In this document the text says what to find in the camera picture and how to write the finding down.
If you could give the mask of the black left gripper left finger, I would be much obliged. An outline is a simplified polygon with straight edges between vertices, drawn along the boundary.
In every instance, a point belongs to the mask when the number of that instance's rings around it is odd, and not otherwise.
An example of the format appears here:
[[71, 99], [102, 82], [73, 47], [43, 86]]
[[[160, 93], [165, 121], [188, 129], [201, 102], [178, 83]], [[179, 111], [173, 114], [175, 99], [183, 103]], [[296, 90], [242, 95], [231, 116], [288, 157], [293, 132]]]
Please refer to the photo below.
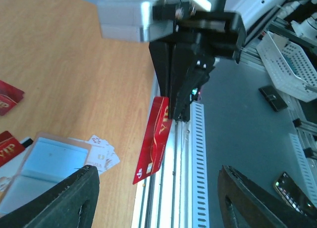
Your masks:
[[100, 191], [97, 167], [86, 165], [22, 207], [1, 217], [2, 228], [90, 228]]

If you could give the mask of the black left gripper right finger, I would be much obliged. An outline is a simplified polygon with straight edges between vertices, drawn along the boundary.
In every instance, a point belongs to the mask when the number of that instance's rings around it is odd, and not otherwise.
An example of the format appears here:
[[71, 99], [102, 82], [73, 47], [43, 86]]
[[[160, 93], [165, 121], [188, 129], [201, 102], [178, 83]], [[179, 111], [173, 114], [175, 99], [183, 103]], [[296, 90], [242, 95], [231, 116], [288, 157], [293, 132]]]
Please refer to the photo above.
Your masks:
[[223, 165], [217, 191], [226, 228], [315, 228], [305, 216], [258, 186], [235, 168]]

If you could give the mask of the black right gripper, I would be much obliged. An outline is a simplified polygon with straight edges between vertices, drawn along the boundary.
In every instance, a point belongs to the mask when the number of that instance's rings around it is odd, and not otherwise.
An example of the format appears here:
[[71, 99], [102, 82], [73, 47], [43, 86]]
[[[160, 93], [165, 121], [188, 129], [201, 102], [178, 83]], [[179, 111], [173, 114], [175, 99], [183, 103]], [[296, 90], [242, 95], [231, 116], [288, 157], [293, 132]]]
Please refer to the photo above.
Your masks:
[[241, 14], [225, 11], [227, 0], [211, 0], [211, 10], [176, 21], [171, 35], [149, 44], [160, 95], [169, 98], [170, 118], [189, 120], [190, 94], [209, 80], [215, 57], [240, 61], [247, 36]]

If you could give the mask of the pink leather card holder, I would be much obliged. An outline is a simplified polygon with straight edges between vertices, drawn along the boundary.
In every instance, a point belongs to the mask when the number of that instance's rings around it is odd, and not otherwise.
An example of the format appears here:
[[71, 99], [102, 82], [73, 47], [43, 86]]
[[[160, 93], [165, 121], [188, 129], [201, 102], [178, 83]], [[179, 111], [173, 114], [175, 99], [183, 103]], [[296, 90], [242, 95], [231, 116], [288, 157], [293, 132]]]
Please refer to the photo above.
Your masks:
[[0, 200], [4, 216], [34, 200], [87, 162], [92, 146], [85, 141], [37, 133]]

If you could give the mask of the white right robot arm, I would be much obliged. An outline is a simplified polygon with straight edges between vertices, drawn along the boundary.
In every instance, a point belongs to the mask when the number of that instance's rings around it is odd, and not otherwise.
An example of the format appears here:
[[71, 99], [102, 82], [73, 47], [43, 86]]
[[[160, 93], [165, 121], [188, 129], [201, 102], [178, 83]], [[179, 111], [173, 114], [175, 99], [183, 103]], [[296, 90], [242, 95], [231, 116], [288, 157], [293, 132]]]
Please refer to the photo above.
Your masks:
[[150, 42], [167, 120], [187, 122], [217, 58], [239, 62], [241, 50], [262, 30], [269, 12], [286, 0], [207, 0], [207, 10], [175, 19], [173, 32]]

